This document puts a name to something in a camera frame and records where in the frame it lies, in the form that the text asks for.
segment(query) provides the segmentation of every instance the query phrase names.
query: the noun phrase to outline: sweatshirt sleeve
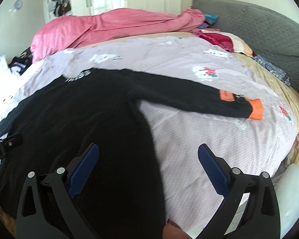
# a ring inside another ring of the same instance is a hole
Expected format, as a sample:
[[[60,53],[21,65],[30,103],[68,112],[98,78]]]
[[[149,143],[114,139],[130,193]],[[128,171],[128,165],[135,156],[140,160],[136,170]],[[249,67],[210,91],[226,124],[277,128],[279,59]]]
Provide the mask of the sweatshirt sleeve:
[[[129,92],[132,99],[165,104],[184,111],[262,119],[263,107],[260,99],[250,100],[242,95],[190,80],[127,69],[120,71],[132,82]]]

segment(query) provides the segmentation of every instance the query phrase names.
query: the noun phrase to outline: white pillow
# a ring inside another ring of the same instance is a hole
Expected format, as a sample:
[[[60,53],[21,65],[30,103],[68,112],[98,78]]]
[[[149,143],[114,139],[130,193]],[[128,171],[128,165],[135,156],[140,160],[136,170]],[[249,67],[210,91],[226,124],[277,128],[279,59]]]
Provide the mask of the white pillow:
[[[18,77],[11,73],[5,56],[0,56],[0,104],[9,99],[9,94],[17,83]]]

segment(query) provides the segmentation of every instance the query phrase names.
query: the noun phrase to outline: screw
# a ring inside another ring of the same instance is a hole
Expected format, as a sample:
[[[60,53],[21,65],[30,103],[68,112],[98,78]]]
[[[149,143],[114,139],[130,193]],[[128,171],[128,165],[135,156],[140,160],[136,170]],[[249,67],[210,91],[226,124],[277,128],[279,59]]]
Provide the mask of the screw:
[[[232,172],[233,172],[234,174],[239,174],[239,173],[240,173],[240,170],[239,170],[238,168],[233,168],[233,169],[232,169]]]
[[[34,174],[35,174],[34,172],[29,172],[29,173],[28,173],[28,177],[29,177],[29,178],[32,178],[32,177],[34,176]]]
[[[65,169],[64,169],[63,167],[60,167],[59,169],[56,170],[56,172],[57,172],[58,174],[62,174],[62,173],[65,172]]]
[[[269,174],[268,174],[267,172],[263,172],[263,173],[262,173],[262,176],[263,176],[264,178],[269,178]]]

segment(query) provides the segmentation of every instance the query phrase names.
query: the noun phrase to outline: orange cuff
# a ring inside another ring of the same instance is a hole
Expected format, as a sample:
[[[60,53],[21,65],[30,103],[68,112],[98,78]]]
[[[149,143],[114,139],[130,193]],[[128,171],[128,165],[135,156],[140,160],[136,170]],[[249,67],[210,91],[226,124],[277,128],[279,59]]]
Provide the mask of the orange cuff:
[[[252,113],[249,116],[249,119],[261,120],[264,108],[262,107],[262,101],[260,99],[250,100],[245,98],[253,108]]]

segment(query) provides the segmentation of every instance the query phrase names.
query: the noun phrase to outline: orange label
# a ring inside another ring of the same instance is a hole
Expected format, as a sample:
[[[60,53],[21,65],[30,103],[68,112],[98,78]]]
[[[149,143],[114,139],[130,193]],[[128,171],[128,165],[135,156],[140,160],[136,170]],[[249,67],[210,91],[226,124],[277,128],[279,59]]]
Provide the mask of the orange label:
[[[234,95],[231,92],[226,92],[224,90],[219,90],[219,95],[220,95],[220,98],[223,101],[233,102],[235,100]]]

